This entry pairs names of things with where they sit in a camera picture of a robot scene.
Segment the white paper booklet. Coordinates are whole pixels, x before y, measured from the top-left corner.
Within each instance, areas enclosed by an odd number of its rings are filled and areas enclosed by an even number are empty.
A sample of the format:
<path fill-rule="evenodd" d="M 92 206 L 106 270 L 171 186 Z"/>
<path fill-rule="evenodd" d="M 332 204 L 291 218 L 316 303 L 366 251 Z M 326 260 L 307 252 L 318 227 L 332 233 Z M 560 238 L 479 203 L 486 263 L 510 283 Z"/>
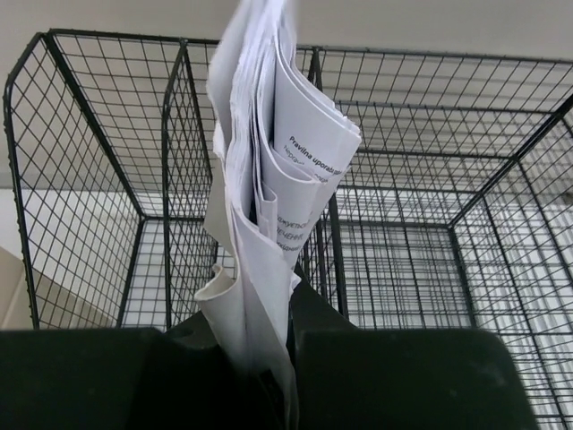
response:
<path fill-rule="evenodd" d="M 270 372 L 287 403 L 295 263 L 362 140 L 295 58 L 295 2 L 242 1 L 207 80 L 219 168 L 205 228 L 234 257 L 236 274 L 216 267 L 195 296 L 234 367 Z"/>

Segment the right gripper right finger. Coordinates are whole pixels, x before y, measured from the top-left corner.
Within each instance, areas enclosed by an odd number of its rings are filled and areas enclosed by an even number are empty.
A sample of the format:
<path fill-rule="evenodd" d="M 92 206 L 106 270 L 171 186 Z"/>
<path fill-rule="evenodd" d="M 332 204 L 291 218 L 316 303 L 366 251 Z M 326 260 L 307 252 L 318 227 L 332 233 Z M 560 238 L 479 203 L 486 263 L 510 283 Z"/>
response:
<path fill-rule="evenodd" d="M 360 329 L 303 277 L 290 350 L 301 429 L 535 429 L 509 351 L 474 328 Z"/>

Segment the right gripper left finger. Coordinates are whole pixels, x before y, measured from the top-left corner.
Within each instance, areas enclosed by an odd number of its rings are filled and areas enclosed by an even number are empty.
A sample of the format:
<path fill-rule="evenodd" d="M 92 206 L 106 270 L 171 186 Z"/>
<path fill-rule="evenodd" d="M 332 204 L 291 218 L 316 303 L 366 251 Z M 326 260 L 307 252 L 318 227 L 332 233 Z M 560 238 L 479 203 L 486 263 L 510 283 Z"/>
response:
<path fill-rule="evenodd" d="M 155 328 L 2 331 L 3 429 L 266 429 L 202 314 Z"/>

